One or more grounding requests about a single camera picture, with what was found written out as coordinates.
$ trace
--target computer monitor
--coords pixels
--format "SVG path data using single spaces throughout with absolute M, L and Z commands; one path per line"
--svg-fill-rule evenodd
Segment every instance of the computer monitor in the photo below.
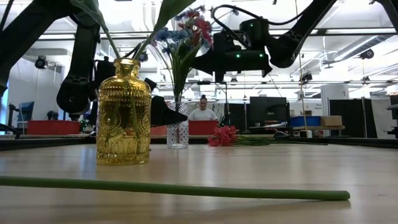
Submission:
M 250 120 L 254 123 L 288 121 L 287 100 L 284 97 L 250 97 Z
M 34 102 L 19 104 L 18 121 L 30 121 L 32 119 Z

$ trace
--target embossed pattern on vase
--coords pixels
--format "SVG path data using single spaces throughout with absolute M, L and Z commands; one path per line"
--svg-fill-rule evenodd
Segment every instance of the embossed pattern on vase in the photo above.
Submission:
M 97 164 L 142 164 L 149 160 L 150 88 L 137 78 L 139 62 L 122 58 L 115 66 L 116 76 L 99 88 Z

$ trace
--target ceiling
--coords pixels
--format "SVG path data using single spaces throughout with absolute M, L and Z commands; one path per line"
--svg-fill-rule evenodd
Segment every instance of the ceiling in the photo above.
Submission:
M 1 14 L 4 12 L 7 2 L 0 0 Z M 15 0 L 6 25 L 21 13 L 30 2 Z M 197 0 L 195 5 L 205 4 L 206 8 L 210 8 L 212 4 L 217 6 L 214 5 L 214 2 L 217 2 L 217 5 L 233 4 L 270 21 L 282 22 L 291 19 L 297 14 L 296 6 L 298 12 L 301 12 L 312 0 L 297 0 L 297 5 L 295 0 L 279 0 L 276 5 L 272 4 L 273 0 Z M 378 3 L 369 5 L 368 2 L 368 0 L 338 0 L 316 27 L 316 29 L 326 32 L 326 36 L 310 36 L 302 47 L 301 56 L 296 59 L 291 67 L 283 69 L 273 67 L 271 75 L 265 78 L 261 78 L 261 71 L 246 71 L 242 72 L 242 74 L 227 73 L 225 80 L 229 81 L 230 77 L 237 77 L 240 82 L 266 82 L 271 79 L 276 82 L 298 81 L 300 67 L 303 68 L 302 72 L 304 73 L 311 72 L 314 81 L 360 80 L 366 75 L 370 75 L 369 78 L 371 80 L 393 80 L 396 77 L 398 78 L 398 66 L 396 66 L 398 65 L 398 60 L 396 60 L 398 58 L 398 51 L 396 51 L 398 49 L 398 37 L 396 36 L 373 46 L 372 50 L 375 56 L 371 60 L 362 61 L 359 58 L 351 57 L 342 62 L 331 64 L 333 68 L 326 69 L 327 65 L 322 65 L 324 60 L 333 60 L 336 53 L 341 53 L 341 50 L 345 50 L 345 52 L 352 51 L 348 47 L 358 47 L 358 43 L 363 43 L 363 40 L 369 40 L 374 37 L 373 33 L 395 34 L 395 30 L 392 28 L 392 24 L 382 6 Z M 144 40 L 149 31 L 153 29 L 160 1 L 99 0 L 99 4 L 107 26 L 111 31 L 111 36 L 115 38 L 116 46 L 122 52 L 128 52 L 140 41 Z M 227 9 L 223 10 L 220 9 L 217 14 L 222 15 L 224 12 L 228 12 Z M 239 29 L 240 23 L 251 19 L 251 17 L 239 13 L 238 16 L 228 14 L 222 19 L 230 28 Z M 271 34 L 283 34 L 294 23 L 278 27 L 271 26 Z M 175 21 L 169 22 L 168 27 L 171 29 L 175 28 Z M 48 52 L 49 56 L 47 58 L 49 61 L 68 66 L 73 51 L 73 34 L 75 31 L 76 24 L 70 18 L 59 19 L 49 27 L 45 35 L 26 54 L 30 57 L 36 57 L 37 52 L 45 50 L 45 52 Z M 109 42 L 105 39 L 104 34 L 101 37 L 103 37 L 103 40 L 98 46 L 98 55 L 112 56 L 113 52 L 109 48 Z M 158 73 L 158 68 L 161 66 L 162 64 L 150 53 L 148 62 L 142 64 L 142 72 Z M 196 75 L 199 75 L 197 78 L 212 79 L 211 76 L 202 72 L 196 73 Z M 258 85 L 250 86 L 250 88 L 252 87 L 261 88 Z M 374 85 L 368 89 L 373 88 L 374 91 L 380 91 L 384 87 L 385 85 Z

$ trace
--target cardboard box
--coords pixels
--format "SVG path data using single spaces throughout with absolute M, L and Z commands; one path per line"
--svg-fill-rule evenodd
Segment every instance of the cardboard box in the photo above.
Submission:
M 321 117 L 321 126 L 342 126 L 341 116 L 323 116 Z

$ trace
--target green leaf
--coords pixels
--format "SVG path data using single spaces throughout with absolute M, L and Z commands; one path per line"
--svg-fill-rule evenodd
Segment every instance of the green leaf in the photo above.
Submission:
M 134 59 L 138 60 L 141 53 L 147 47 L 149 42 L 154 38 L 155 34 L 165 27 L 169 20 L 173 19 L 181 11 L 186 9 L 196 0 L 163 0 L 160 6 L 159 16 L 157 18 L 156 25 L 154 26 L 154 31 L 149 35 L 148 39 L 141 45 L 140 49 L 137 51 Z
M 98 0 L 70 0 L 70 3 L 73 6 L 83 10 L 102 27 L 106 36 L 108 37 L 109 43 L 111 44 L 114 53 L 116 54 L 116 57 L 119 58 L 120 57 L 119 52 L 109 34 L 109 29 L 106 27 L 104 16 L 100 11 L 100 5 L 98 4 Z

